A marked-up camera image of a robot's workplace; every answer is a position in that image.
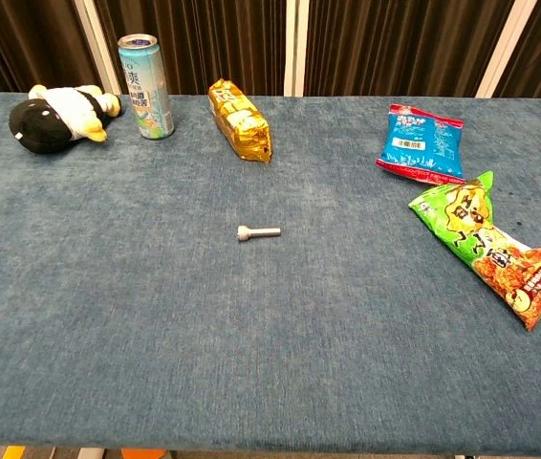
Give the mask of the small silver metal bolt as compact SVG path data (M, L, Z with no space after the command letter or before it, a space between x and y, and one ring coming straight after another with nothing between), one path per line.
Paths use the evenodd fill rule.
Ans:
M251 229L247 226L239 226L237 229L237 239L239 242L245 242L253 238L277 237L280 235L280 228Z

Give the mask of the blue table cloth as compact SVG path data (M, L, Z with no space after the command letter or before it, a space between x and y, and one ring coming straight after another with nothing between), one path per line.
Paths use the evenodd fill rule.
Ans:
M541 455L541 320L377 167L392 98L254 97L269 164L204 96L173 98L164 140L125 111L34 155L20 100L0 93L0 444Z

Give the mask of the gold foil snack pack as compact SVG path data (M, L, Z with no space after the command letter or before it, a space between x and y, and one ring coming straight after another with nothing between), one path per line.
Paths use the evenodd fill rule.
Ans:
M207 95L210 112L236 155L244 161L269 163L270 125L248 97L223 78L209 87Z

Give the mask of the blue and red snack bag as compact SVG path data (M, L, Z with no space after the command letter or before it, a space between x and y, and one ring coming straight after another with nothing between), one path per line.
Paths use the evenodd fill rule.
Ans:
M463 127L462 120L394 103L389 107L388 135L376 164L421 183L461 185L465 182L460 155Z

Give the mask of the light blue drink can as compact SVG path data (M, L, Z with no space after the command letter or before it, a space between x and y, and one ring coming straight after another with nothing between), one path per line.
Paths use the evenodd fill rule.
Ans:
M150 140L169 137L174 132L174 123L157 38L146 33L133 33L123 36L118 45L141 135Z

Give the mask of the dark brown curtain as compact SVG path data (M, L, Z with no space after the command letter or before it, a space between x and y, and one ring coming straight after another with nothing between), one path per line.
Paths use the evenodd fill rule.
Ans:
M217 79L284 91L287 0L93 0L111 55L129 33L160 42L173 94ZM471 97L514 0L310 0L308 96ZM0 0L0 91L97 84L76 0ZM494 90L541 98L541 0Z

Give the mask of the green and orange chip bag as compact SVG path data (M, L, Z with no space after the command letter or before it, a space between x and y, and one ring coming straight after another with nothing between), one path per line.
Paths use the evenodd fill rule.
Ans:
M487 171L462 185L434 186L409 207L530 331L541 319L541 248L530 248L494 225L493 179Z

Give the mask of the black and white plush toy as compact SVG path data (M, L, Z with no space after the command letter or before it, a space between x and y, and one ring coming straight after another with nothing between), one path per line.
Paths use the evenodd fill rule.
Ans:
M10 113L14 138L36 154L57 153L71 142L105 142L108 119L121 113L118 96L96 85L48 88L36 84Z

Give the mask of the white vertical post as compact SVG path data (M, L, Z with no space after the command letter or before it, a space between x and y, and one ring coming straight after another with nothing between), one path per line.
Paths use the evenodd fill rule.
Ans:
M287 0L284 96L304 96L310 0Z
M95 2L94 0L74 0L74 2L102 87L107 92L120 94L118 74L113 65Z
M492 98L538 0L514 0L475 98Z

